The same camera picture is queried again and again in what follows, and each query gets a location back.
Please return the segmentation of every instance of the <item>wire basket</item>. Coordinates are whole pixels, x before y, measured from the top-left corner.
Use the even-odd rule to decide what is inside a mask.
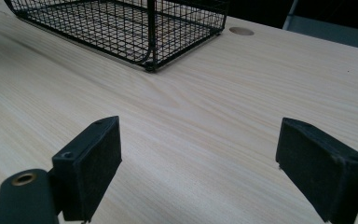
[[[156,70],[224,29],[229,0],[5,0],[20,19]]]

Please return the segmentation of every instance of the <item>wooden table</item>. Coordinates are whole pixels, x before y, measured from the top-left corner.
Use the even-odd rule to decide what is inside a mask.
[[[275,162],[281,121],[358,150],[358,49],[228,18],[222,35],[153,75],[0,1],[0,184],[49,170],[90,123],[115,115],[123,162],[93,223],[323,223]]]

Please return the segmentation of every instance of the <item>wire mesh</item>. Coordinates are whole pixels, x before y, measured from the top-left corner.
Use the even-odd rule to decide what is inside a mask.
[[[22,19],[152,69],[219,34],[229,4],[229,0],[6,1]]]

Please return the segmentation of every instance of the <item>black wire basket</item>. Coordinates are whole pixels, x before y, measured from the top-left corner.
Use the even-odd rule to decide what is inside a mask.
[[[24,21],[153,71],[224,29],[230,0],[5,0]]]

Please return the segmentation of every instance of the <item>light wood tabletop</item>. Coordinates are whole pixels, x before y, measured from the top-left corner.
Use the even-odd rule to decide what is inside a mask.
[[[358,49],[228,18],[220,36],[148,74],[0,1],[0,184],[49,170],[111,116],[123,162],[93,223],[323,223],[275,161],[281,122],[306,121],[358,150]]]

